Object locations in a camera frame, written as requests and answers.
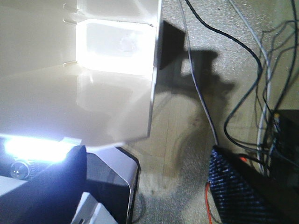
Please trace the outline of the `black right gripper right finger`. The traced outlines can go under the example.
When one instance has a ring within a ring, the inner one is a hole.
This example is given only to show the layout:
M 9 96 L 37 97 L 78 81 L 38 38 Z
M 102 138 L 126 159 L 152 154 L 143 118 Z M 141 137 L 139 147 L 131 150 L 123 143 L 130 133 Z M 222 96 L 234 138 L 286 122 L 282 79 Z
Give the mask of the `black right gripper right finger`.
M 299 195 L 226 148 L 213 146 L 208 182 L 224 224 L 297 224 Z

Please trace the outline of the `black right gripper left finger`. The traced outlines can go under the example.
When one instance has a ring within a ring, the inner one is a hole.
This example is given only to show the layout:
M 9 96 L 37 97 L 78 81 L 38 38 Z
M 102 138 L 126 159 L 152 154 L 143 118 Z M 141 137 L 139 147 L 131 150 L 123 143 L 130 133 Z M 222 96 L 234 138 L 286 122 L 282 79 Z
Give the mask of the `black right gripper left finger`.
M 0 197 L 2 224 L 70 224 L 84 191 L 87 173 L 85 146 Z

